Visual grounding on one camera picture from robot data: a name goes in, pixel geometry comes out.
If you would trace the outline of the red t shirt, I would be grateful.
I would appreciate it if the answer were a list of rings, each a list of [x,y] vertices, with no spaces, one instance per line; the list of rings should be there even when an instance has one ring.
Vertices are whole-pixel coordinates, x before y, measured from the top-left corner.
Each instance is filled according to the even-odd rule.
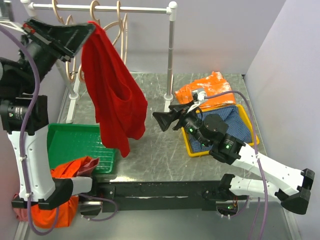
[[[146,131],[148,102],[106,32],[93,21],[89,24],[95,30],[82,48],[84,82],[102,144],[125,158],[131,151],[129,139],[139,140]]]

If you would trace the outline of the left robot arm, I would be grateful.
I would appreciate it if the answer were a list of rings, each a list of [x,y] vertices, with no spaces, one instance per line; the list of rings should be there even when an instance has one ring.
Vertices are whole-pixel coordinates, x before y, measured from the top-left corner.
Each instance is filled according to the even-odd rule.
[[[15,153],[20,183],[12,207],[37,205],[53,210],[78,194],[96,200],[100,189],[91,177],[52,177],[48,98],[39,93],[41,81],[55,63],[70,62],[95,31],[94,24],[50,25],[29,18],[21,27],[20,38],[5,27],[0,30],[19,49],[18,60],[0,60],[0,119]]]

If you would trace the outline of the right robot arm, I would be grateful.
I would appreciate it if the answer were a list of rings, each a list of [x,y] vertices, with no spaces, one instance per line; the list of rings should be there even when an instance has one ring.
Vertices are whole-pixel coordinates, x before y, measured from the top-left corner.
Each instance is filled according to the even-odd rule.
[[[220,181],[219,195],[228,200],[235,196],[250,196],[275,200],[286,210],[304,215],[307,212],[315,172],[286,166],[256,152],[249,144],[227,133],[228,125],[218,114],[199,116],[191,104],[169,106],[169,112],[154,112],[162,131],[177,121],[174,131],[184,129],[217,161],[247,170],[261,180],[225,174]]]

